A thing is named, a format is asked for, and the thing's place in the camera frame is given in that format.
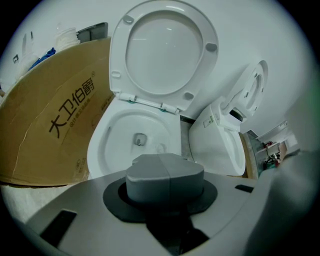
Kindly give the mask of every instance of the cardboard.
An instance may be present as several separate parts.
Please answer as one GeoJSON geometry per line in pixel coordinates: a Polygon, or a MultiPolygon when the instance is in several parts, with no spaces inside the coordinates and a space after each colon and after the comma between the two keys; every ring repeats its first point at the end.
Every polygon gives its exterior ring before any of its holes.
{"type": "Polygon", "coordinates": [[[91,136],[114,98],[110,38],[61,51],[28,72],[0,106],[0,181],[49,187],[88,178],[91,136]]]}

